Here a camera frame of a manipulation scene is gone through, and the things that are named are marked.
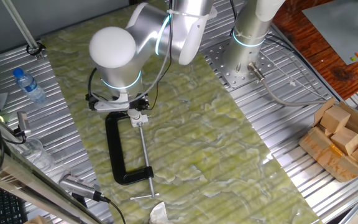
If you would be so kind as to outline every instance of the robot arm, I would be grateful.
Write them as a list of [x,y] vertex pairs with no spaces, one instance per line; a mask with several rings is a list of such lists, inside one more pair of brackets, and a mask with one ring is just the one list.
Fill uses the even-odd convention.
[[[127,111],[130,99],[143,92],[144,63],[152,54],[169,54],[172,23],[172,59],[181,65],[195,57],[214,0],[176,0],[172,9],[162,11],[147,3],[135,9],[125,29],[103,28],[91,39],[89,52],[103,82],[113,96],[111,103],[96,103],[100,111]],[[232,72],[247,73],[257,63],[261,43],[273,16],[284,0],[248,0],[240,12],[232,41],[224,52],[225,66]]]
[[165,55],[172,20],[172,59],[189,64],[198,51],[213,0],[175,1],[172,14],[142,3],[125,29],[103,28],[91,39],[89,52],[114,96],[136,96],[142,89],[141,69],[152,54]]

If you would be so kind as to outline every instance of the metal rod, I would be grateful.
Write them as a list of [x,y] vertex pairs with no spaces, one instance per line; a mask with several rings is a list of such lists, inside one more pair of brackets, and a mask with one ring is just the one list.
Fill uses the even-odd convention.
[[350,210],[350,212],[338,223],[338,224],[347,224],[349,223],[354,215],[358,212],[358,203]]
[[[140,138],[142,139],[144,161],[146,163],[146,166],[149,166],[149,157],[147,156],[146,141],[145,141],[145,138],[144,138],[142,125],[143,125],[143,122],[140,122],[139,123]],[[149,184],[150,184],[150,191],[152,193],[151,197],[155,198],[154,187],[153,187],[153,179],[151,177],[149,177]]]
[[30,48],[33,50],[38,49],[38,44],[36,43],[35,39],[32,37],[29,29],[25,25],[23,19],[21,18],[20,14],[15,8],[15,5],[13,5],[11,0],[2,0],[2,3],[4,3],[7,11],[10,13],[13,21],[16,23],[19,30],[22,32],[23,37],[25,38],[25,41],[30,45]]
[[135,200],[135,199],[148,198],[148,197],[151,197],[151,195],[145,195],[145,196],[140,196],[140,197],[131,197],[130,199]]
[[146,141],[145,141],[145,139],[144,139],[144,134],[143,134],[142,125],[143,125],[143,123],[140,123],[140,124],[139,124],[140,138],[142,139],[142,147],[143,147],[144,161],[145,161],[145,163],[146,163],[146,166],[149,166],[149,157],[147,156]]

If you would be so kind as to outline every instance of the plastic bottle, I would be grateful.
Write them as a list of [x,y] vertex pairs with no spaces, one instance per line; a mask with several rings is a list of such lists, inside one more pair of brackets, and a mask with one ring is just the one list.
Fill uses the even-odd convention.
[[44,90],[37,84],[37,81],[29,73],[25,73],[21,68],[13,70],[13,75],[16,78],[16,84],[26,93],[31,101],[34,103],[42,103],[46,96]]
[[38,139],[26,139],[19,152],[44,173],[55,167],[55,160],[46,152]]

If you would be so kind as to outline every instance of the white surface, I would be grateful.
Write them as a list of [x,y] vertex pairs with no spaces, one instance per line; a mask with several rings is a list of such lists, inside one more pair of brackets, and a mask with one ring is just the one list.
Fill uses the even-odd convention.
[[185,44],[180,52],[179,64],[187,65],[198,52],[198,47],[201,43],[201,38],[203,37],[206,21],[208,20],[208,15],[203,18],[198,19],[190,28],[190,31],[187,35]]
[[270,21],[284,2],[285,0],[258,0],[256,4],[256,16],[261,21]]
[[89,44],[92,59],[105,68],[118,68],[131,61],[136,51],[133,36],[119,27],[97,31]]
[[131,18],[129,19],[128,25],[127,25],[127,27],[125,27],[125,29],[128,29],[128,28],[130,28],[131,26],[133,26],[133,25],[135,24],[137,18],[139,17],[140,12],[142,12],[143,8],[144,8],[147,4],[148,4],[148,3],[143,2],[143,3],[139,4],[139,5],[136,7],[136,9],[135,9],[134,13],[132,13],[132,16],[131,16]]
[[150,224],[172,224],[167,217],[167,210],[165,209],[164,202],[156,205],[150,213]]

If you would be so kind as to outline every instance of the metal bracket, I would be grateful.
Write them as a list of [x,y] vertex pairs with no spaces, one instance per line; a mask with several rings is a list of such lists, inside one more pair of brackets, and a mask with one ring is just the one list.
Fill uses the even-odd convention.
[[[207,57],[210,58],[211,67],[219,72],[222,76],[222,79],[226,81],[233,88],[238,88],[245,85],[249,81],[255,79],[255,74],[249,73],[249,75],[244,75],[240,73],[230,74],[223,63],[223,52],[229,44],[230,39],[226,40],[220,44],[217,44],[213,47],[210,47],[208,51],[205,51]],[[274,65],[265,58],[262,54],[259,54],[259,71],[266,74],[267,72],[274,69]]]
[[129,103],[123,103],[128,102],[128,94],[122,93],[119,95],[119,98],[114,101],[109,101],[111,103],[105,103],[102,101],[99,101],[94,104],[94,108],[98,112],[116,112],[116,111],[127,111],[129,110]]

